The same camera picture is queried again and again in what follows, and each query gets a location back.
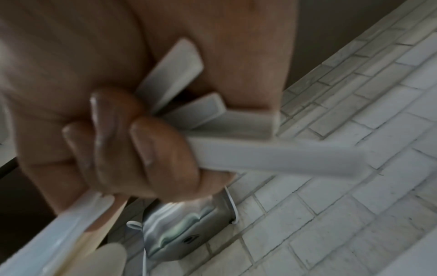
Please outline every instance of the metal container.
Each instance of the metal container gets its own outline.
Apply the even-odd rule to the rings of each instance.
[[[236,220],[235,205],[227,190],[179,203],[154,201],[144,210],[142,233],[147,258],[175,261]]]

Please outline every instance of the shiny metal surface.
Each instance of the shiny metal surface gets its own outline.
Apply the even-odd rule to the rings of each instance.
[[[209,240],[235,219],[225,190],[179,203],[154,201],[144,210],[142,233],[147,257],[175,261]]]

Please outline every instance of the skin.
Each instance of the skin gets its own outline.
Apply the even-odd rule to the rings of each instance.
[[[115,194],[95,227],[129,196],[219,191],[232,175],[200,170],[132,91],[187,37],[205,64],[192,95],[278,110],[296,22],[296,0],[0,0],[0,92],[21,168],[56,213],[90,187]]]

